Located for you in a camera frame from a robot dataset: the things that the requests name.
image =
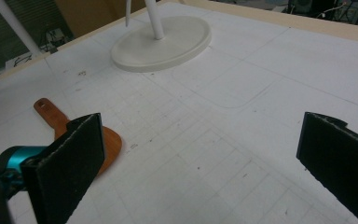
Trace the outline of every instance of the table surface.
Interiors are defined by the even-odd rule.
[[[114,22],[10,71],[0,79],[0,153],[53,141],[33,109],[47,97],[69,119],[100,112],[124,143],[68,223],[358,223],[296,159],[305,111],[358,132],[358,36],[200,2],[158,7],[161,17],[200,17],[212,28],[210,46],[174,68],[113,65],[115,41],[148,21],[140,11],[130,27]],[[26,192],[9,205],[16,223],[35,223]]]

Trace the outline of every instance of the black cable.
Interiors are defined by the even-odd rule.
[[[46,33],[48,32],[48,29],[46,29],[44,31],[44,33],[42,33],[42,35],[40,36],[40,39],[39,39],[39,45],[38,47],[40,48],[40,46],[42,45],[45,45],[44,48],[41,48],[43,49],[44,51],[48,51],[48,43],[47,43],[47,39],[46,39]]]
[[[350,21],[350,18],[348,17],[348,11],[351,9],[353,2],[358,2],[358,1],[351,1],[351,3],[347,6],[347,8],[345,8],[344,12],[342,12],[342,14],[338,17],[337,21],[341,21],[343,16],[347,18],[347,21]]]
[[[52,33],[52,31],[49,31],[48,34],[50,35],[51,41],[55,41],[56,36]]]
[[[17,58],[16,61],[14,62],[14,66],[13,67],[16,67],[20,62],[24,61],[25,60],[25,63],[30,61],[32,59],[32,54],[30,56],[27,56],[27,57],[23,57],[23,58]]]
[[[46,33],[47,32],[45,32],[45,48],[46,48],[46,51],[48,51],[48,38],[47,38]]]

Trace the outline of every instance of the white lamp pole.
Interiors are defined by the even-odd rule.
[[[39,55],[41,53],[39,47],[36,45],[31,36],[21,25],[19,20],[17,20],[16,16],[10,10],[5,0],[0,0],[0,13],[5,18],[10,27],[14,30],[14,32],[17,34],[17,36],[21,39],[22,43],[24,43],[27,49],[31,51],[34,56]]]
[[[164,37],[164,32],[162,30],[161,19],[158,15],[156,0],[145,0],[145,3],[155,33],[155,38],[157,40],[162,39]]]

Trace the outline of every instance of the white cable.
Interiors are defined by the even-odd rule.
[[[293,10],[295,10],[296,6],[292,6],[292,10],[290,11],[290,14],[293,14]]]
[[[336,9],[339,9],[339,8],[342,8],[342,7],[344,7],[345,5],[347,5],[347,3],[346,3],[346,2],[343,2],[342,5],[339,6],[339,7],[332,7],[332,8],[330,8],[330,9],[327,9],[326,11],[322,12],[321,14],[319,14],[319,15],[316,17],[316,19],[318,19],[320,16],[322,16],[322,18],[324,18],[324,17],[326,16],[326,14],[325,14],[326,12],[333,11],[333,10],[336,10]]]

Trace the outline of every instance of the white lamp base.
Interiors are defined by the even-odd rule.
[[[157,40],[151,24],[121,37],[112,48],[115,65],[143,73],[174,67],[200,54],[211,42],[209,24],[195,17],[161,19],[165,36]]]

